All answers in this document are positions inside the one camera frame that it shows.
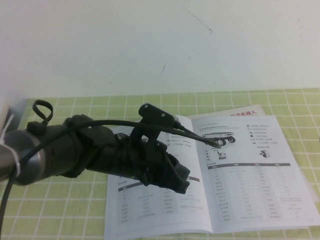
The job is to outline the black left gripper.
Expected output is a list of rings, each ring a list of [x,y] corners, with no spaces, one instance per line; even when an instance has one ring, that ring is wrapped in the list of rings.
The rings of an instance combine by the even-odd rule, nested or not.
[[[146,136],[147,141],[141,134],[115,135],[119,146],[116,158],[110,164],[110,173],[184,195],[190,185],[188,177],[191,171],[167,152],[166,145],[158,141],[158,133]]]

